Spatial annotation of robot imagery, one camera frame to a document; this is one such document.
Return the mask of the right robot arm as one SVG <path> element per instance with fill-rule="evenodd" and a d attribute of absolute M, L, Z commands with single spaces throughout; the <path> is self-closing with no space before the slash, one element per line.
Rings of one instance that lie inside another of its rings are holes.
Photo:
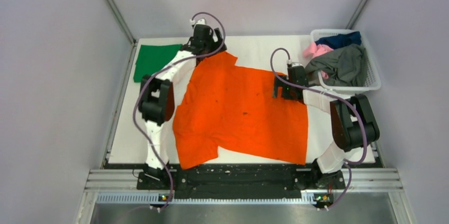
<path fill-rule="evenodd" d="M 305 68 L 300 64 L 288 64 L 286 76 L 274 77 L 273 96 L 281 90 L 281 97 L 305 104 L 329 117 L 331 140 L 326 150 L 313 160 L 316 170 L 310 174 L 311 183 L 317 188 L 326 187 L 332 175 L 345 164 L 359 165 L 366 160 L 368 146 L 379 139 L 380 129 L 367 96 L 345 95 L 320 85 L 310 85 Z"/>

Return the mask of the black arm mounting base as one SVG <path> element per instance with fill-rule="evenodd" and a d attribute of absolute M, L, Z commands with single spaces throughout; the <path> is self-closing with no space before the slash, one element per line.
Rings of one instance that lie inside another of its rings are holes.
<path fill-rule="evenodd" d="M 157 181 L 140 172 L 137 189 L 174 191 L 175 199 L 298 199 L 307 189 L 343 189 L 341 171 L 319 175 L 314 164 L 202 164 L 170 169 L 168 182 Z"/>

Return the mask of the orange t-shirt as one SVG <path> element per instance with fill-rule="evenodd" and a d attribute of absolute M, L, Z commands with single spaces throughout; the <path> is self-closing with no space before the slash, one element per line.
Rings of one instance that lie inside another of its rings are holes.
<path fill-rule="evenodd" d="M 239 67 L 236 61 L 222 52 L 194 69 L 173 121 L 181 168 L 216 159 L 219 148 L 305 164 L 307 107 L 274 98 L 271 71 Z"/>

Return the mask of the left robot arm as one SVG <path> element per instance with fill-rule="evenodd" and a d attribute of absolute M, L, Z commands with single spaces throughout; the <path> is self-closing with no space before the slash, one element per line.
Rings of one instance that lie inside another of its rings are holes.
<path fill-rule="evenodd" d="M 227 49 L 219 28 L 213 29 L 204 20 L 195 22 L 192 28 L 193 35 L 180 47 L 172 51 L 158 47 L 161 56 L 166 56 L 168 61 L 154 73 L 142 76 L 133 109 L 145 123 L 145 128 L 138 128 L 148 143 L 143 174 L 158 189 L 165 188 L 171 177 L 165 139 L 170 130 L 168 122 L 176 109 L 175 87 L 191 76 L 201 60 Z"/>

